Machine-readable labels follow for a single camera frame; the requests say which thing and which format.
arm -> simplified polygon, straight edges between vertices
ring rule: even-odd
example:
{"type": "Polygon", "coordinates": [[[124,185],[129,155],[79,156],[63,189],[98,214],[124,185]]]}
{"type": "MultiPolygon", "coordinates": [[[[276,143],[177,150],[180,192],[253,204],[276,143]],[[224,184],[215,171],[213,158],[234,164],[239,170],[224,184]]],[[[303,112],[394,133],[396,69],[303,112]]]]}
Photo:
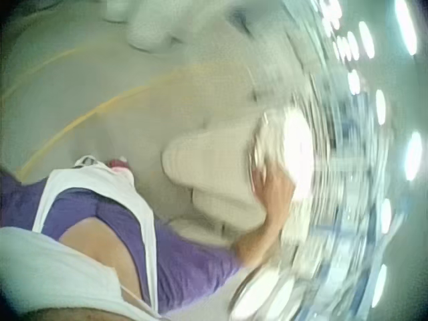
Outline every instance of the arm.
{"type": "Polygon", "coordinates": [[[275,243],[288,218],[295,186],[277,165],[267,164],[266,180],[260,171],[253,172],[253,191],[266,211],[264,223],[234,244],[237,257],[244,266],[254,267],[275,243]]]}

white fabric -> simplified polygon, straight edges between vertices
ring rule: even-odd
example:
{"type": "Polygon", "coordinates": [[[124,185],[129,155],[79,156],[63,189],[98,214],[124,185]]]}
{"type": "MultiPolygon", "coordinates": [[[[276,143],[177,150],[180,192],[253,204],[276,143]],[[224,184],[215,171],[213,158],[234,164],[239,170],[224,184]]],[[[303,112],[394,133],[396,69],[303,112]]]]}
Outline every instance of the white fabric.
{"type": "Polygon", "coordinates": [[[19,314],[47,308],[93,308],[154,321],[150,308],[122,299],[116,272],[45,235],[0,229],[0,284],[19,314]]]}
{"type": "Polygon", "coordinates": [[[150,302],[158,311],[156,235],[151,208],[136,192],[133,184],[116,174],[103,163],[80,169],[60,169],[51,172],[41,195],[33,231],[41,233],[47,214],[58,194],[70,188],[89,189],[126,207],[140,223],[142,241],[146,249],[146,272],[150,302]]]}

person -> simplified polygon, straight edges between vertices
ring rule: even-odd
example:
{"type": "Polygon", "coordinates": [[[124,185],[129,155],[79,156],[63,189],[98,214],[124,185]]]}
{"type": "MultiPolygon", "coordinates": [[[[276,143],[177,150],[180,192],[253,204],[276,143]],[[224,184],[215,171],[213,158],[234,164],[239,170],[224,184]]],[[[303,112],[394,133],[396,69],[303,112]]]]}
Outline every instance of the person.
{"type": "Polygon", "coordinates": [[[87,156],[31,185],[2,170],[0,183],[0,284],[27,320],[159,320],[259,265],[294,193],[279,166],[254,171],[264,224],[221,248],[154,219],[123,159],[87,156]]]}

blurred background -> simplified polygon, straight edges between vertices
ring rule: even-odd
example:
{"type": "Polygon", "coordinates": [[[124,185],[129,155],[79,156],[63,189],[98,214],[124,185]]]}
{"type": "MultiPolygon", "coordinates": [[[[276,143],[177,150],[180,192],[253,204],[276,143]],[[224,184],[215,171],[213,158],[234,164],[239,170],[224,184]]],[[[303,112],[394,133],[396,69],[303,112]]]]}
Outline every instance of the blurred background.
{"type": "MultiPolygon", "coordinates": [[[[184,234],[210,231],[227,243],[239,227],[201,214],[190,188],[163,173],[162,151],[184,133],[281,106],[308,79],[322,92],[328,78],[342,101],[364,104],[387,132],[381,204],[387,198],[392,216],[406,217],[383,256],[386,278],[368,320],[422,320],[427,2],[155,2],[144,10],[138,0],[2,2],[2,166],[30,183],[85,154],[124,155],[157,216],[184,234]]],[[[227,320],[241,280],[171,318],[227,320]]]]}

white apron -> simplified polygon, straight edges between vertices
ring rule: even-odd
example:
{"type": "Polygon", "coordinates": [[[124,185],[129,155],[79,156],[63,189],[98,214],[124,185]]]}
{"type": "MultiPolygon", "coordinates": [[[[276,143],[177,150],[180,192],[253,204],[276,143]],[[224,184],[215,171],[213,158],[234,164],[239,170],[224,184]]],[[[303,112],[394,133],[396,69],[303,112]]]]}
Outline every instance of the white apron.
{"type": "MultiPolygon", "coordinates": [[[[87,156],[81,158],[76,165],[83,165],[86,159],[88,159],[87,156]]],[[[157,314],[156,235],[152,209],[136,192],[132,179],[113,171],[94,158],[92,160],[93,165],[83,166],[80,169],[59,169],[51,172],[41,195],[32,230],[41,233],[52,204],[58,194],[66,189],[89,189],[126,207],[140,223],[142,242],[146,250],[148,292],[151,308],[157,314]]]]}

